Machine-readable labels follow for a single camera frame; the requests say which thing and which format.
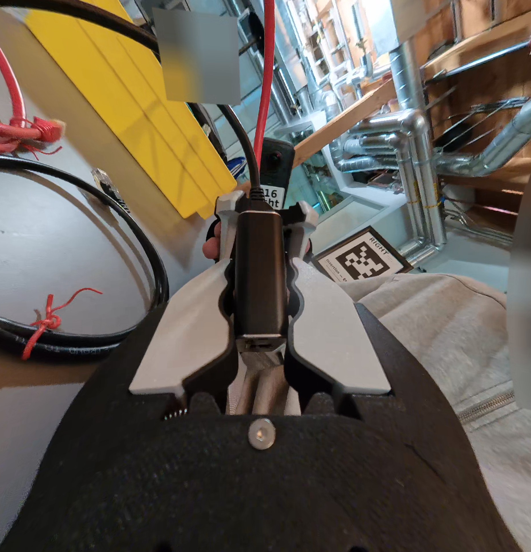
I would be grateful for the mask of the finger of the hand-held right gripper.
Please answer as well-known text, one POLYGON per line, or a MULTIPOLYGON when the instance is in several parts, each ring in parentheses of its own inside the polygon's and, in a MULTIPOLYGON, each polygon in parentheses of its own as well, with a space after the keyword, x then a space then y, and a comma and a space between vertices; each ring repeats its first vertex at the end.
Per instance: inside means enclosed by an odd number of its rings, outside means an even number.
POLYGON ((307 202, 297 202, 283 210, 285 252, 288 260, 303 259, 311 234, 316 230, 318 213, 307 202))
POLYGON ((236 209, 238 205, 242 205, 243 199, 245 199, 244 191, 232 191, 218 197, 216 200, 216 217, 221 224, 219 260, 231 257, 239 216, 236 209))

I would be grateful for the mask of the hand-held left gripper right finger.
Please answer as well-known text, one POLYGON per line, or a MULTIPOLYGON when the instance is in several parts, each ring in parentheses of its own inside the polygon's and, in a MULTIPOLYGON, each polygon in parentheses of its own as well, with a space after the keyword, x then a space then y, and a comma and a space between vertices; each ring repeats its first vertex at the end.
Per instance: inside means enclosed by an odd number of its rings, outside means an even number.
POLYGON ((301 412, 317 393, 339 408, 351 395, 384 396, 391 385, 351 297, 300 258, 290 260, 298 307, 288 327, 284 374, 301 412))

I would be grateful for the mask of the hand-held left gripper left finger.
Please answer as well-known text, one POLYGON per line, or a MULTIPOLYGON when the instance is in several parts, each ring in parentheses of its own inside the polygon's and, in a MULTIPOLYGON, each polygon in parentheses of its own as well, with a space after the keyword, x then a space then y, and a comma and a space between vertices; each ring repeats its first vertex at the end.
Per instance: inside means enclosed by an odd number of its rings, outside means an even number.
POLYGON ((221 260, 169 300, 129 385, 133 395, 171 394, 182 405, 199 392, 229 413, 228 389, 238 374, 234 324, 233 262, 221 260))

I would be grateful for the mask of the black ethernet adapter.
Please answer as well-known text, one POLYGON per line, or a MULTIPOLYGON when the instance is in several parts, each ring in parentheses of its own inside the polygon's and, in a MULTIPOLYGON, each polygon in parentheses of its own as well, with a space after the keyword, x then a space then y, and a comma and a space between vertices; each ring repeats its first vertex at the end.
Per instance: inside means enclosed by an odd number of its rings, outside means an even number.
POLYGON ((234 261, 237 349, 274 351, 286 340, 289 324, 283 221, 277 211, 239 215, 234 261))

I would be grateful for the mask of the yellow plastic bin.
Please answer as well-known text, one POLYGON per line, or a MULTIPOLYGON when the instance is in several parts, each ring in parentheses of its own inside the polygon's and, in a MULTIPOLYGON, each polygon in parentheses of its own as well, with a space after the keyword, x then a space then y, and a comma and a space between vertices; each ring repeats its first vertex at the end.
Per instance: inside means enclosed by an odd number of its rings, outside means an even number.
POLYGON ((26 24, 180 215, 212 216, 235 180, 186 104, 166 99, 154 54, 61 14, 31 10, 26 24))

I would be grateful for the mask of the person's right hand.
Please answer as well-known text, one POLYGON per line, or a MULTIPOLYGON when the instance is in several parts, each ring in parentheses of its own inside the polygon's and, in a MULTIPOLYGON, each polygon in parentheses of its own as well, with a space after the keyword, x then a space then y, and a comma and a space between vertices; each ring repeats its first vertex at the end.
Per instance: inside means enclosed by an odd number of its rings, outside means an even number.
POLYGON ((214 260, 215 262, 219 260, 221 242, 220 236, 221 222, 219 220, 215 220, 210 226, 207 232, 207 238, 202 246, 202 252, 205 258, 214 260))

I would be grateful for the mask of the black framed marker sign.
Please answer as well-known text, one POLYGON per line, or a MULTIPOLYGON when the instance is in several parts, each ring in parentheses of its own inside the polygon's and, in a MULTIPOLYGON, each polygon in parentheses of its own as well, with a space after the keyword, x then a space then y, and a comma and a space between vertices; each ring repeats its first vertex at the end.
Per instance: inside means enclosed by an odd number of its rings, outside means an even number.
POLYGON ((371 226, 314 256, 311 263, 336 283, 413 270, 413 265, 371 226))

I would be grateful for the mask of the silver insulated pipes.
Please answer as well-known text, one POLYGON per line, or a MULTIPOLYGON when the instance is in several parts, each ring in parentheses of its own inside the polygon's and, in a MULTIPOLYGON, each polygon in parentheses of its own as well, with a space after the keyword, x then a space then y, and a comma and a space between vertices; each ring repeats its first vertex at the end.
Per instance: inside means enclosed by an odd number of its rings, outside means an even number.
POLYGON ((501 169, 531 141, 531 99, 476 155, 435 152, 421 109, 379 114, 355 125, 356 139, 329 145, 342 173, 398 169, 408 199, 415 242, 439 250, 447 242, 437 176, 486 177, 501 169))

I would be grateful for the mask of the black round fixture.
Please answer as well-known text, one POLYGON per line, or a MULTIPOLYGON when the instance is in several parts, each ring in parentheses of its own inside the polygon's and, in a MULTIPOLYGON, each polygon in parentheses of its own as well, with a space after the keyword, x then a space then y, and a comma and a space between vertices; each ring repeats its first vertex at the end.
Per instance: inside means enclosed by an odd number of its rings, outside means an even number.
POLYGON ((242 56, 248 50, 255 47, 262 58, 264 58, 264 27, 260 18, 255 14, 255 12, 251 11, 242 16, 241 22, 247 23, 250 38, 247 43, 239 49, 238 55, 242 56))

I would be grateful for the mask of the red twist tie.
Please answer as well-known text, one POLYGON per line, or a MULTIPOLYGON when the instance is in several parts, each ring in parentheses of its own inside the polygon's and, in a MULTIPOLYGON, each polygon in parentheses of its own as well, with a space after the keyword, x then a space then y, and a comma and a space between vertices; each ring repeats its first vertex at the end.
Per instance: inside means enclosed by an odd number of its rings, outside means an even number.
POLYGON ((80 293, 85 291, 97 293, 100 295, 103 294, 101 291, 94 289, 92 287, 83 287, 81 289, 78 289, 74 294, 72 294, 72 296, 69 298, 69 300, 67 300, 67 302, 55 307, 53 307, 54 295, 53 294, 48 295, 46 305, 45 305, 45 317, 39 321, 34 321, 33 323, 30 324, 31 326, 35 327, 36 330, 28 339, 27 344, 25 345, 22 351, 21 360, 26 361, 30 358, 30 355, 32 354, 32 350, 35 348, 35 345, 37 344, 41 335, 45 331, 55 330, 60 327, 62 320, 61 320, 61 317, 56 314, 56 312, 68 306, 80 293))
POLYGON ((66 130, 66 124, 61 120, 46 120, 34 117, 33 120, 22 119, 22 130, 37 131, 37 136, 23 136, 18 143, 15 152, 29 152, 38 161, 38 154, 53 155, 62 149, 62 146, 54 146, 59 142, 66 130))

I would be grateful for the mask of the wooden post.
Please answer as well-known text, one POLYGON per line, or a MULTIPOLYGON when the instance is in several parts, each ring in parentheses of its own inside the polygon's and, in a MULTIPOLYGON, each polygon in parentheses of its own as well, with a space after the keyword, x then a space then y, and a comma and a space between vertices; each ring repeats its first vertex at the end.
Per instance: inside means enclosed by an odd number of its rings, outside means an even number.
POLYGON ((305 138, 295 147, 293 168, 301 165, 319 150, 328 146, 333 140, 344 134, 359 121, 370 117, 383 105, 396 98, 396 91, 392 79, 386 79, 379 87, 368 92, 355 102, 352 107, 336 115, 322 128, 305 138))

